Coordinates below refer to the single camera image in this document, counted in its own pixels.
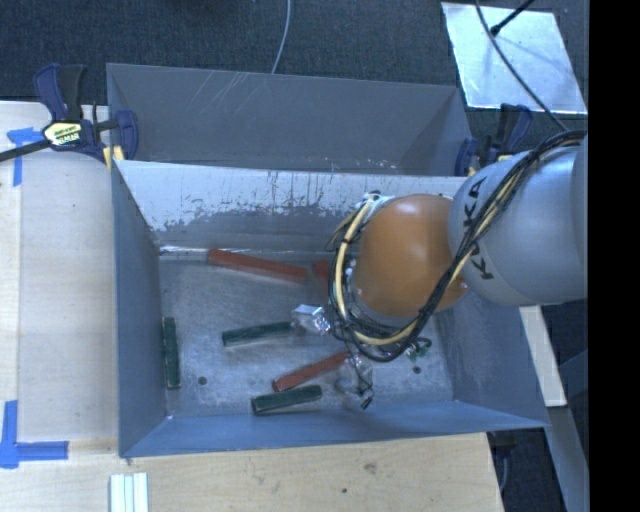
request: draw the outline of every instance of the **yellow cable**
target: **yellow cable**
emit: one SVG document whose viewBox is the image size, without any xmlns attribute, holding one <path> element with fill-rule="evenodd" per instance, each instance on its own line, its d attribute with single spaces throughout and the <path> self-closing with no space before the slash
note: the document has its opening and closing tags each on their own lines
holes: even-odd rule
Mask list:
<svg viewBox="0 0 640 512">
<path fill-rule="evenodd" d="M 344 257 L 345 257 L 345 253 L 347 252 L 347 247 L 349 246 L 349 243 L 351 242 L 351 239 L 353 237 L 353 234 L 360 226 L 364 216 L 371 209 L 371 206 L 372 206 L 372 203 L 368 201 L 357 213 L 357 215 L 353 219 L 353 222 L 350 224 L 349 229 L 347 229 L 347 232 L 344 235 L 344 239 L 342 240 L 340 247 L 338 248 L 338 254 L 336 255 L 336 273 L 334 276 L 335 278 L 334 291 L 336 295 L 336 302 L 338 304 L 338 311 L 340 312 L 340 314 L 345 320 L 347 319 L 347 308 L 344 304 L 344 296 L 342 295 L 342 266 L 344 264 Z M 394 343 L 408 336 L 413 330 L 413 327 L 415 326 L 415 324 L 416 324 L 416 320 L 413 320 L 408 326 L 406 326 L 400 332 L 396 333 L 395 335 L 389 338 L 372 338 L 356 330 L 353 331 L 353 334 L 362 343 L 367 343 L 369 345 L 387 345 L 389 343 Z"/>
</svg>

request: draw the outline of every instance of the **green handle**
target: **green handle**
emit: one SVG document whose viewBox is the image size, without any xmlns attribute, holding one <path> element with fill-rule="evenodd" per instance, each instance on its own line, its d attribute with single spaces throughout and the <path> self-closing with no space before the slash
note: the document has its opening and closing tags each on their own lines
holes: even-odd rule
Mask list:
<svg viewBox="0 0 640 512">
<path fill-rule="evenodd" d="M 225 347 L 244 345 L 253 340 L 262 338 L 272 338 L 289 334 L 295 330 L 291 322 L 277 322 L 274 324 L 254 325 L 253 327 L 243 327 L 232 329 L 222 333 L 222 343 Z"/>
</svg>

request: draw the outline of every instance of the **black cable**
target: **black cable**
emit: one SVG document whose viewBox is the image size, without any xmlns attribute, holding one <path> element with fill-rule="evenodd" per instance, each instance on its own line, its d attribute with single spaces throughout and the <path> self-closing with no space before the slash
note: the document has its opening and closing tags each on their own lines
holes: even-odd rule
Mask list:
<svg viewBox="0 0 640 512">
<path fill-rule="evenodd" d="M 518 162 L 514 164 L 514 166 L 500 181 L 498 186 L 489 195 L 487 200 L 479 209 L 478 214 L 472 220 L 471 225 L 463 235 L 458 251 L 454 256 L 453 262 L 451 263 L 450 267 L 442 275 L 433 291 L 431 292 L 431 295 L 427 299 L 427 302 L 422 308 L 420 308 L 418 315 L 411 321 L 416 322 L 411 332 L 403 340 L 396 341 L 390 345 L 383 345 L 384 347 L 390 347 L 392 345 L 395 347 L 393 348 L 393 350 L 387 352 L 387 354 L 385 355 L 372 353 L 369 350 L 369 347 L 371 347 L 370 345 L 367 345 L 357 339 L 354 334 L 354 329 L 355 327 L 357 327 L 358 332 L 371 337 L 387 338 L 390 336 L 394 336 L 395 333 L 400 332 L 404 328 L 400 330 L 394 330 L 392 328 L 387 328 L 386 326 L 380 326 L 379 324 L 373 325 L 371 322 L 366 322 L 362 318 L 353 317 L 352 315 L 350 315 L 350 311 L 347 311 L 350 316 L 349 318 L 341 318 L 334 294 L 334 282 L 330 278 L 328 291 L 329 302 L 334 312 L 334 315 L 331 319 L 332 332 L 334 333 L 334 335 L 336 337 L 339 337 L 339 339 L 345 341 L 345 343 L 352 343 L 363 355 L 377 362 L 393 361 L 402 353 L 404 353 L 412 343 L 416 344 L 420 332 L 425 327 L 433 313 L 435 313 L 443 294 L 451 284 L 454 273 L 456 272 L 458 267 L 463 264 L 463 260 L 468 257 L 478 241 L 489 231 L 491 225 L 493 225 L 507 209 L 512 199 L 515 197 L 516 192 L 522 187 L 531 173 L 536 169 L 535 163 L 554 149 L 570 144 L 579 143 L 585 137 L 585 135 L 586 132 L 582 130 L 565 131 L 559 134 L 552 135 L 551 137 L 548 137 L 542 143 L 540 143 L 536 148 L 529 151 L 527 155 L 525 155 L 522 159 L 518 160 Z M 507 190 L 509 193 L 506 195 L 506 197 L 501 199 L 501 196 Z M 493 216 L 489 218 L 487 223 L 487 215 L 489 214 Z M 336 259 L 334 258 L 331 266 L 330 276 L 334 276 L 335 272 Z M 343 286 L 346 286 L 346 276 L 345 279 L 343 279 L 343 283 Z M 345 296 L 348 296 L 347 290 L 343 290 L 343 292 Z"/>
<path fill-rule="evenodd" d="M 540 106 L 542 110 L 544 110 L 544 112 L 553 120 L 553 122 L 556 123 L 562 131 L 568 131 L 567 127 L 562 123 L 562 121 L 560 121 L 560 119 L 554 116 L 553 112 L 551 112 L 551 110 L 549 110 L 549 108 L 542 102 L 542 100 L 536 95 L 536 93 L 534 93 L 531 90 L 531 88 L 526 84 L 526 82 L 523 80 L 520 74 L 515 70 L 511 62 L 509 62 L 509 59 L 507 59 L 506 55 L 502 52 L 502 49 L 498 46 L 498 43 L 496 42 L 495 38 L 493 37 L 493 34 L 491 33 L 491 29 L 487 24 L 487 20 L 484 18 L 484 14 L 482 14 L 482 9 L 480 8 L 479 0 L 475 0 L 475 6 L 476 6 L 476 11 L 478 12 L 478 17 L 480 18 L 480 23 L 482 23 L 484 31 L 487 33 L 487 37 L 491 41 L 491 44 L 493 45 L 493 47 L 498 52 L 498 55 L 500 55 L 500 58 L 502 59 L 502 61 L 509 68 L 509 71 L 511 71 L 511 74 L 513 74 L 514 78 L 518 82 L 520 82 L 520 85 L 522 85 L 524 90 L 527 91 L 529 96 L 531 96 L 531 98 Z"/>
<path fill-rule="evenodd" d="M 535 1 L 536 0 L 527 0 L 520 7 L 518 7 L 515 11 L 513 11 L 511 14 L 509 14 L 509 16 L 507 16 L 505 19 L 503 19 L 500 23 L 496 23 L 493 27 L 491 27 L 491 35 L 493 37 L 497 36 L 498 33 L 511 22 L 511 20 L 513 20 L 515 17 L 519 16 L 522 11 L 524 11 L 527 7 L 529 7 Z"/>
</svg>

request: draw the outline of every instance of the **clamp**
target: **clamp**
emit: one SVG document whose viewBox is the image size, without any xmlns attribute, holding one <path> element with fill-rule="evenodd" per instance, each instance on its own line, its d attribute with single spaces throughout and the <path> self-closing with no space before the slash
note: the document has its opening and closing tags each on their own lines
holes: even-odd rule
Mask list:
<svg viewBox="0 0 640 512">
<path fill-rule="evenodd" d="M 98 122 L 94 104 L 93 122 L 84 119 L 79 91 L 85 71 L 86 67 L 80 64 L 49 64 L 35 74 L 36 95 L 49 110 L 51 123 L 41 130 L 42 140 L 0 153 L 0 162 L 51 148 L 82 153 L 108 165 L 109 148 L 100 140 L 100 133 L 115 128 L 119 129 L 122 155 L 133 158 L 138 148 L 138 124 L 133 111 L 118 110 L 114 119 Z"/>
</svg>

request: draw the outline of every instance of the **cable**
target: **cable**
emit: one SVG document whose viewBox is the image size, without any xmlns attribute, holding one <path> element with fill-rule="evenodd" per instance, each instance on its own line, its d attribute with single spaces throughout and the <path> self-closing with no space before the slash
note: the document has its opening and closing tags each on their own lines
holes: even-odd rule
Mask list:
<svg viewBox="0 0 640 512">
<path fill-rule="evenodd" d="M 287 35 L 289 34 L 289 22 L 291 20 L 291 0 L 287 0 L 287 21 L 284 24 L 284 32 L 282 34 L 282 41 L 280 42 L 280 49 L 278 50 L 278 55 L 276 57 L 276 61 L 273 63 L 273 68 L 271 68 L 271 74 L 275 74 L 276 69 L 278 69 L 278 64 L 280 64 L 280 57 L 282 57 L 282 50 L 284 49 L 284 43 L 287 40 Z"/>
<path fill-rule="evenodd" d="M 418 346 L 418 337 L 433 313 L 435 313 L 442 296 L 448 286 L 461 272 L 465 263 L 477 248 L 478 241 L 507 209 L 516 192 L 522 187 L 531 174 L 537 169 L 535 164 L 549 152 L 567 145 L 579 143 L 586 135 L 585 131 L 565 131 L 545 139 L 536 148 L 518 160 L 500 181 L 480 207 L 467 231 L 462 237 L 458 250 L 447 271 L 442 275 L 426 303 L 420 308 L 418 315 L 405 327 L 395 329 L 368 322 L 357 317 L 348 310 L 345 302 L 345 259 L 347 249 L 357 239 L 364 225 L 364 219 L 372 208 L 375 194 L 365 196 L 363 204 L 341 223 L 332 240 L 338 245 L 329 274 L 329 303 L 332 306 L 330 323 L 332 333 L 338 339 L 354 344 L 358 350 L 374 361 L 389 362 L 400 356 L 411 346 Z M 366 345 L 375 345 L 374 350 L 385 353 L 373 353 Z"/>
<path fill-rule="evenodd" d="M 556 123 L 560 127 L 562 131 L 565 131 L 565 132 L 568 131 L 567 127 L 562 123 L 562 121 L 560 121 L 560 119 L 554 116 L 553 112 L 551 112 L 551 110 L 549 110 L 549 108 L 542 102 L 542 100 L 536 95 L 536 93 L 534 93 L 531 90 L 531 88 L 522 79 L 520 74 L 515 70 L 511 62 L 509 62 L 509 59 L 507 59 L 506 55 L 502 52 L 502 49 L 498 46 L 498 43 L 496 42 L 495 38 L 493 37 L 493 34 L 491 33 L 491 29 L 487 24 L 487 20 L 485 19 L 484 14 L 482 14 L 482 9 L 480 8 L 479 0 L 475 0 L 475 6 L 476 6 L 476 11 L 478 12 L 478 17 L 480 18 L 480 23 L 482 23 L 482 27 L 484 28 L 484 31 L 487 33 L 487 37 L 491 41 L 491 44 L 493 45 L 493 47 L 498 52 L 498 55 L 500 55 L 500 58 L 502 59 L 502 61 L 509 68 L 509 71 L 511 71 L 511 73 L 513 74 L 514 78 L 518 82 L 520 82 L 520 85 L 522 85 L 524 90 L 527 91 L 527 93 L 529 94 L 529 96 L 531 96 L 533 101 L 535 101 L 540 106 L 540 108 L 545 111 L 545 113 L 553 120 L 554 123 Z"/>
</svg>

